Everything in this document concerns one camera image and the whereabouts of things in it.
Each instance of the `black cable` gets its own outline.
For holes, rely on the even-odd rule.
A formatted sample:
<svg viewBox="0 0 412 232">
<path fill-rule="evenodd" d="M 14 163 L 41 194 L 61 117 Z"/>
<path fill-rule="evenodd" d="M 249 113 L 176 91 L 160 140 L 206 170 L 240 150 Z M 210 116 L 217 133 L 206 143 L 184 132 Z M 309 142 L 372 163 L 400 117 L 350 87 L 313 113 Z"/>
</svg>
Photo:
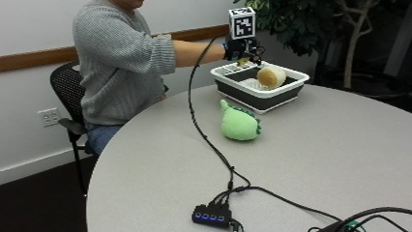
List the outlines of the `black cable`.
<svg viewBox="0 0 412 232">
<path fill-rule="evenodd" d="M 312 209 L 312 208 L 309 208 L 309 207 L 306 207 L 306 206 L 304 206 L 304 205 L 300 205 L 300 204 L 294 203 L 293 201 L 285 199 L 284 197 L 278 196 L 277 194 L 274 194 L 273 192 L 270 192 L 269 190 L 266 190 L 266 189 L 264 189 L 264 188 L 261 188 L 261 187 L 237 187 L 237 188 L 233 188 L 232 190 L 222 191 L 222 192 L 220 192 L 220 193 L 216 195 L 213 201 L 216 201 L 216 199 L 218 199 L 218 197 L 225 197 L 225 195 L 228 195 L 228 194 L 230 194 L 230 193 L 233 193 L 233 192 L 241 192 L 241 191 L 244 191 L 244 190 L 252 190 L 252 189 L 264 191 L 265 193 L 268 193 L 268 194 L 270 194 L 272 196 L 274 196 L 278 200 L 284 201 L 285 203 L 290 204 L 292 206 L 294 206 L 294 207 L 297 207 L 297 208 L 300 208 L 300 209 L 302 209 L 302 210 L 306 210 L 306 211 L 310 211 L 310 212 L 317 213 L 317 214 L 320 214 L 320 215 L 324 215 L 324 216 L 326 216 L 326 217 L 329 217 L 329 218 L 336 219 L 337 221 L 341 220 L 341 219 L 338 219 L 336 216 L 333 216 L 333 215 L 330 215 L 330 214 L 328 214 L 328 213 L 325 213 L 325 212 L 322 212 L 322 211 L 320 211 L 320 210 Z"/>
<path fill-rule="evenodd" d="M 241 230 L 244 232 L 244 226 L 242 226 L 242 224 L 238 221 L 236 221 L 234 219 L 230 219 L 230 225 L 233 227 L 233 232 L 238 232 L 240 228 L 241 228 Z"/>
<path fill-rule="evenodd" d="M 396 213 L 401 213 L 401 214 L 406 214 L 406 215 L 412 215 L 412 211 L 402 209 L 402 208 L 397 208 L 397 207 L 380 207 L 380 208 L 374 208 L 366 211 L 360 212 L 358 214 L 348 217 L 345 220 L 342 220 L 338 225 L 336 226 L 334 232 L 338 232 L 340 229 L 353 220 L 362 218 L 365 216 L 377 214 L 377 213 L 382 213 L 382 212 L 396 212 Z"/>
<path fill-rule="evenodd" d="M 188 90 L 188 102 L 189 102 L 189 109 L 190 109 L 190 115 L 192 115 L 192 121 L 193 121 L 193 125 L 197 129 L 197 132 L 200 133 L 202 139 L 205 140 L 208 146 L 210 147 L 210 149 L 214 151 L 216 155 L 220 157 L 222 163 L 225 164 L 225 166 L 228 167 L 229 169 L 229 172 L 230 172 L 230 181 L 229 181 L 229 185 L 228 185 L 228 189 L 230 189 L 233 187 L 233 173 L 244 179 L 244 181 L 248 183 L 249 185 L 249 180 L 238 174 L 237 171 L 234 171 L 234 167 L 230 165 L 230 163 L 228 162 L 226 158 L 224 157 L 224 155 L 221 154 L 221 152 L 218 151 L 218 149 L 213 146 L 213 144 L 209 142 L 209 140 L 206 139 L 206 135 L 204 134 L 198 124 L 197 124 L 197 120 L 196 120 L 196 116 L 194 116 L 194 109 L 193 109 L 193 104 L 192 104 L 192 82 L 193 82 L 193 76 L 194 76 L 194 72 L 196 72 L 196 69 L 197 67 L 200 66 L 200 63 L 204 59 L 204 56 L 206 55 L 206 51 L 208 51 L 208 48 L 210 47 L 213 41 L 218 38 L 218 37 L 222 37 L 225 36 L 226 34 L 222 34 L 222 35 L 218 35 L 216 36 L 208 43 L 200 57 L 198 57 L 198 60 L 196 62 L 196 65 L 193 67 L 193 70 L 192 70 L 192 73 L 190 73 L 190 79 L 189 79 L 189 90 Z"/>
<path fill-rule="evenodd" d="M 317 231 L 320 231 L 320 228 L 313 226 L 313 227 L 309 228 L 308 232 L 310 232 L 310 231 L 314 230 L 314 229 L 316 229 Z"/>
<path fill-rule="evenodd" d="M 365 220 L 362 220 L 354 227 L 350 228 L 350 230 L 348 232 L 356 232 L 356 229 L 361 227 L 361 225 L 368 222 L 370 219 L 374 218 L 381 218 L 384 219 L 388 223 L 390 223 L 398 230 L 401 230 L 402 232 L 408 232 L 406 229 L 404 229 L 398 224 L 396 224 L 390 219 L 388 219 L 386 217 L 381 216 L 381 215 L 373 215 L 370 217 L 368 217 Z"/>
</svg>

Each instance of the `green plush toy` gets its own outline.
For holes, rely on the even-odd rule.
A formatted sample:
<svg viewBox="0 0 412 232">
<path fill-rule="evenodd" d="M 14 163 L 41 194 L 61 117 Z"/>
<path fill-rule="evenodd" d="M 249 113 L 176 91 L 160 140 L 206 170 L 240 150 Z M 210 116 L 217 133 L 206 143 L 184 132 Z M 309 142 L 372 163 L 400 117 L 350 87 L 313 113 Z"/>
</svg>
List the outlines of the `green plush toy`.
<svg viewBox="0 0 412 232">
<path fill-rule="evenodd" d="M 254 139 L 260 134 L 260 120 L 242 108 L 233 107 L 224 100 L 220 101 L 222 110 L 221 132 L 237 140 Z"/>
</svg>

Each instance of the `power outlet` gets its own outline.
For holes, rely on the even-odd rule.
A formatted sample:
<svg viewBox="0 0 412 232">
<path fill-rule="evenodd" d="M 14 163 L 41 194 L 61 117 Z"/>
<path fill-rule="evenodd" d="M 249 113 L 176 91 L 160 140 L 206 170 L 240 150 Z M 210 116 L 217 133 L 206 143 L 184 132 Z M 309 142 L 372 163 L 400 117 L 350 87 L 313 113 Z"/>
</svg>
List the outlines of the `power outlet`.
<svg viewBox="0 0 412 232">
<path fill-rule="evenodd" d="M 60 113 L 56 108 L 38 111 L 37 114 L 40 115 L 44 127 L 57 124 L 60 120 Z"/>
</svg>

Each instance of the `round table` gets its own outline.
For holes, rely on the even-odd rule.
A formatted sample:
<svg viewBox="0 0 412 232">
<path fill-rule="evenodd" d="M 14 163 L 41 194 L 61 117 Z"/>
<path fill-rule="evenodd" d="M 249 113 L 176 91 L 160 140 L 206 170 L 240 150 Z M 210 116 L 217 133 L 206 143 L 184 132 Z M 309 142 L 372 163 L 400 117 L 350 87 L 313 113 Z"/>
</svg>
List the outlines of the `round table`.
<svg viewBox="0 0 412 232">
<path fill-rule="evenodd" d="M 261 135 L 240 142 L 220 131 L 216 86 L 192 90 L 198 125 L 253 186 L 345 219 L 377 207 L 412 209 L 412 114 L 354 94 L 305 85 L 264 115 Z M 229 171 L 190 119 L 188 94 L 142 111 L 120 129 L 93 170 L 89 232 L 226 231 L 192 222 L 194 207 L 226 189 Z M 234 187 L 244 186 L 234 178 Z M 258 190 L 230 195 L 244 231 L 305 232 L 333 219 Z M 385 214 L 406 229 L 412 216 Z M 366 231 L 396 231 L 381 219 Z"/>
</svg>

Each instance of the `carpet floor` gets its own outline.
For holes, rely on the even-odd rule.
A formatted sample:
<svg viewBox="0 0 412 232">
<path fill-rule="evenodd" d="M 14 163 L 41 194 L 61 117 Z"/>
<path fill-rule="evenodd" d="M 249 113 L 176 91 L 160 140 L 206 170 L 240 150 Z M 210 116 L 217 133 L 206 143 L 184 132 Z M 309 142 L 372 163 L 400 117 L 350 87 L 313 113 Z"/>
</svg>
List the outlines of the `carpet floor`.
<svg viewBox="0 0 412 232">
<path fill-rule="evenodd" d="M 86 186 L 96 158 L 81 160 Z M 86 232 L 74 162 L 0 186 L 1 232 Z"/>
</svg>

